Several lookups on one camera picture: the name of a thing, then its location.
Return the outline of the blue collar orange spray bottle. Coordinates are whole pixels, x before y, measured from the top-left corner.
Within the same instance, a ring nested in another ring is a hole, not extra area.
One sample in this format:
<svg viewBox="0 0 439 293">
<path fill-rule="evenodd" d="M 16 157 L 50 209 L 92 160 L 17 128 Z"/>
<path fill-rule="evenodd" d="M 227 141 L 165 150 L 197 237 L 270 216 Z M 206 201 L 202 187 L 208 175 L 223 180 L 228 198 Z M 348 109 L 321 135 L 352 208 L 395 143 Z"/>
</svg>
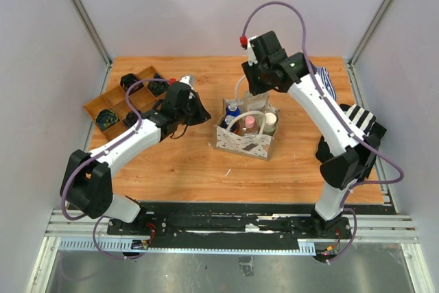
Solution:
<svg viewBox="0 0 439 293">
<path fill-rule="evenodd" d="M 226 116 L 227 115 L 231 115 L 234 116 L 235 118 L 237 116 L 239 116 L 241 114 L 241 111 L 237 105 L 237 102 L 231 102 L 227 107 L 226 107 Z"/>
</svg>

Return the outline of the patterned canvas tote bag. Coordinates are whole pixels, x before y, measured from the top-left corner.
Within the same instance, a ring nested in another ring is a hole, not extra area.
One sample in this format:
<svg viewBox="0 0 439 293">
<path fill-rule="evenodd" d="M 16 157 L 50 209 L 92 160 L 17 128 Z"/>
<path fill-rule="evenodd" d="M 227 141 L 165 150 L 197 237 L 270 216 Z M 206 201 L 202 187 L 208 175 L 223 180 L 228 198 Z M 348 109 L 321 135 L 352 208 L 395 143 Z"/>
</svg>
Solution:
<svg viewBox="0 0 439 293">
<path fill-rule="evenodd" d="M 270 102 L 267 92 L 239 93 L 241 77 L 234 97 L 222 100 L 222 115 L 214 125 L 213 147 L 217 150 L 268 161 L 274 149 L 280 110 Z"/>
</svg>

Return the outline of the pink cap clear bottle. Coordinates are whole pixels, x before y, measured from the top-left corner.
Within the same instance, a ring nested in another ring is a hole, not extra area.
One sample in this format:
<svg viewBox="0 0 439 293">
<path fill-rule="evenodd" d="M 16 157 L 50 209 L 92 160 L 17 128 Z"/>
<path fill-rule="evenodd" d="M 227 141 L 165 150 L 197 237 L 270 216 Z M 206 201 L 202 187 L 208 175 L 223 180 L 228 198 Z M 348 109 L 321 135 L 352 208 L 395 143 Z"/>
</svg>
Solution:
<svg viewBox="0 0 439 293">
<path fill-rule="evenodd" d="M 254 115 L 247 115 L 243 119 L 241 133 L 243 136 L 257 134 L 259 132 L 259 125 Z"/>
</svg>

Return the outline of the blue white striped cloth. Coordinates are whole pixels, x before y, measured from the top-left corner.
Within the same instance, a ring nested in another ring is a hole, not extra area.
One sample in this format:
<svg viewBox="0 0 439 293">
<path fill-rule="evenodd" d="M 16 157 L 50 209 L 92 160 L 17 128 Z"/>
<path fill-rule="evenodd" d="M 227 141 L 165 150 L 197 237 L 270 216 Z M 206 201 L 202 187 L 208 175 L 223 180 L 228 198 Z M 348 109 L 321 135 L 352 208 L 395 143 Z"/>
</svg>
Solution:
<svg viewBox="0 0 439 293">
<path fill-rule="evenodd" d="M 331 81 L 328 69 L 325 67 L 315 67 L 315 73 L 321 91 L 326 96 L 330 96 L 334 101 L 336 101 L 337 93 Z"/>
</svg>

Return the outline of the white lid green jar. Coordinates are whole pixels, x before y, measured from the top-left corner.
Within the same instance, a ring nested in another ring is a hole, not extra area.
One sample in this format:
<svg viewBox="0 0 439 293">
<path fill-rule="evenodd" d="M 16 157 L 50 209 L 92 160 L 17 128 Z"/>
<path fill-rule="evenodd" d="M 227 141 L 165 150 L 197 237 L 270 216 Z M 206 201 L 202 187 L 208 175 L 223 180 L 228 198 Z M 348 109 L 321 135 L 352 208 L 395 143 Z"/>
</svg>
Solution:
<svg viewBox="0 0 439 293">
<path fill-rule="evenodd" d="M 276 132 L 277 121 L 278 118 L 275 113 L 266 112 L 263 133 L 272 136 Z"/>
</svg>

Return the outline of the black and white striped cloth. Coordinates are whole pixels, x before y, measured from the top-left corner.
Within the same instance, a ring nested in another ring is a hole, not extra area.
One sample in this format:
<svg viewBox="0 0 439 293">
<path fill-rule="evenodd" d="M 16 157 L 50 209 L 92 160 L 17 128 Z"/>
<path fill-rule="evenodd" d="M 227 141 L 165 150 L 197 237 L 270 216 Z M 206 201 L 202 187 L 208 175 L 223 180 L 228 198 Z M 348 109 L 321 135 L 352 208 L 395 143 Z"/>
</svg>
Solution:
<svg viewBox="0 0 439 293">
<path fill-rule="evenodd" d="M 370 131 L 372 130 L 372 127 L 376 122 L 376 117 L 372 112 L 362 108 L 357 104 L 340 104 L 340 108 L 348 117 L 348 119 L 366 136 L 370 134 Z"/>
</svg>

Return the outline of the orange bottle blue cap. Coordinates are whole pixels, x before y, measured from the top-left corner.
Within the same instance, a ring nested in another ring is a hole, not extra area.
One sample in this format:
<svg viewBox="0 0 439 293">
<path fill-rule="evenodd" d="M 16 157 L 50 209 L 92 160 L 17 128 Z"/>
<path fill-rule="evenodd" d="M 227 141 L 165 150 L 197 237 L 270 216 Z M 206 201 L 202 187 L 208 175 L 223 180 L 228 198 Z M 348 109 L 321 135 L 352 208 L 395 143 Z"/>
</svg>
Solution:
<svg viewBox="0 0 439 293">
<path fill-rule="evenodd" d="M 221 128 L 223 128 L 223 129 L 227 129 L 227 127 L 228 127 L 228 125 L 234 120 L 234 116 L 231 116 L 231 115 L 227 115 L 226 117 L 225 117 L 225 119 L 223 120 L 223 122 L 221 123 Z M 237 131 L 237 129 L 238 129 L 238 124 L 237 123 L 234 123 L 232 126 L 231 126 L 231 128 L 230 128 L 230 132 L 233 132 L 233 133 L 236 133 L 236 131 Z"/>
</svg>

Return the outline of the white cap clear square bottle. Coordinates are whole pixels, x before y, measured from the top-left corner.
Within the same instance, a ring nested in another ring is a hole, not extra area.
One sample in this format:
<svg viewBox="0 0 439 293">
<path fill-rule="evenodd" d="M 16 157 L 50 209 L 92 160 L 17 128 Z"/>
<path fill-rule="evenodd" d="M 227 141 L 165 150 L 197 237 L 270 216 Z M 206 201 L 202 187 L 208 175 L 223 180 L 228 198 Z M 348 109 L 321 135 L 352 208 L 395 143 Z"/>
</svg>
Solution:
<svg viewBox="0 0 439 293">
<path fill-rule="evenodd" d="M 264 112 L 269 102 L 269 93 L 265 92 L 262 94 L 253 95 L 247 91 L 244 93 L 242 101 L 245 112 L 254 110 Z"/>
</svg>

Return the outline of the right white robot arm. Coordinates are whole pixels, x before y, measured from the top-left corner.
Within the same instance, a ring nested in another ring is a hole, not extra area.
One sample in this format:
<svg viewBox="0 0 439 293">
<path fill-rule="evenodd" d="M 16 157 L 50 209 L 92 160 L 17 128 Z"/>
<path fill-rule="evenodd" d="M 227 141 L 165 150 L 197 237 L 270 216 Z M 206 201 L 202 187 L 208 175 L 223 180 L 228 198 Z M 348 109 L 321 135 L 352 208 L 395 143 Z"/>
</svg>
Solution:
<svg viewBox="0 0 439 293">
<path fill-rule="evenodd" d="M 288 93 L 317 126 L 332 157 L 320 165 L 324 186 L 311 214 L 311 231 L 328 237 L 341 217 L 348 190 L 368 177 L 380 139 L 360 130 L 322 87 L 315 67 L 303 52 L 288 56 L 276 34 L 241 36 L 247 52 L 242 63 L 253 95 L 271 90 Z"/>
</svg>

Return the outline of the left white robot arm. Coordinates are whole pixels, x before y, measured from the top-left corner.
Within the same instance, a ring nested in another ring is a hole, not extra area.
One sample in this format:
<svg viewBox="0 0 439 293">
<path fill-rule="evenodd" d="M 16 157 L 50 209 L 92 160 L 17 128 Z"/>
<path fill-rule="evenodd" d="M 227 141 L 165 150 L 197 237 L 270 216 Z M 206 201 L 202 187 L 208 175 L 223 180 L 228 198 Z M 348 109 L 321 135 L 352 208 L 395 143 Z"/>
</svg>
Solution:
<svg viewBox="0 0 439 293">
<path fill-rule="evenodd" d="M 193 82 L 191 75 L 175 82 L 169 80 L 165 97 L 151 110 L 133 110 L 137 120 L 132 127 L 102 147 L 90 152 L 76 150 L 70 155 L 60 188 L 61 210 L 66 219 L 81 218 L 68 214 L 67 205 L 72 205 L 82 212 L 82 217 L 118 219 L 132 235 L 146 229 L 147 218 L 140 214 L 140 206 L 114 194 L 112 178 L 144 150 L 166 138 L 177 139 L 179 126 L 188 128 L 210 120 Z"/>
</svg>

